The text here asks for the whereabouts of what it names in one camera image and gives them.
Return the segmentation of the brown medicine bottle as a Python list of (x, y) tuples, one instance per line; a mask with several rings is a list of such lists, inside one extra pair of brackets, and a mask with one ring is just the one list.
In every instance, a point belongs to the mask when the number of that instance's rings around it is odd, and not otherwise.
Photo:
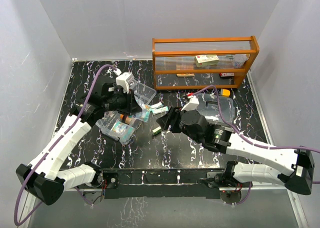
[(136, 121), (134, 117), (129, 117), (128, 115), (124, 115), (124, 114), (121, 114), (119, 119), (122, 123), (127, 125), (133, 124)]

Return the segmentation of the teal tape packet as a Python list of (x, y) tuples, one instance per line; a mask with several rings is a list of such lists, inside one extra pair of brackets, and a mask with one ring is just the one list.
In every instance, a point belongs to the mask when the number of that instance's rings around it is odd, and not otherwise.
[(127, 133), (128, 128), (128, 124), (117, 121), (111, 128), (111, 131), (114, 132), (117, 136), (124, 136)]

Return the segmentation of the clear plastic medicine kit box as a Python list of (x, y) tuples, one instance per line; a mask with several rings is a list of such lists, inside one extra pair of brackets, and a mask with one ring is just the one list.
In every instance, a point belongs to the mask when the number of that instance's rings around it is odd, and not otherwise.
[(123, 121), (122, 114), (117, 111), (108, 111), (95, 124), (102, 134), (120, 142), (122, 145), (127, 145), (140, 123), (139, 119), (130, 117)]

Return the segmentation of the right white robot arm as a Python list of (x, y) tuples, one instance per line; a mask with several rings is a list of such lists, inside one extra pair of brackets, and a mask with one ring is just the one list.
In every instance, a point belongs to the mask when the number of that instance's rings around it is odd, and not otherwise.
[(255, 162), (229, 161), (224, 173), (215, 176), (216, 184), (233, 187), (249, 182), (271, 183), (300, 195), (312, 193), (315, 162), (311, 148), (277, 147), (250, 139), (226, 126), (208, 122), (196, 110), (172, 107), (156, 122), (162, 130), (183, 133), (213, 153)]

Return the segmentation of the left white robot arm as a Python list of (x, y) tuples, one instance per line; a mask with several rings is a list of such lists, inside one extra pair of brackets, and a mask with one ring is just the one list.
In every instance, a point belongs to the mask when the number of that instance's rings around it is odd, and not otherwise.
[(89, 184), (93, 188), (103, 183), (97, 165), (86, 163), (80, 168), (60, 170), (69, 153), (106, 112), (117, 111), (130, 116), (142, 111), (136, 92), (127, 92), (117, 84), (96, 85), (76, 102), (56, 136), (28, 165), (20, 164), (15, 173), (22, 188), (46, 205), (54, 204), (65, 190)]

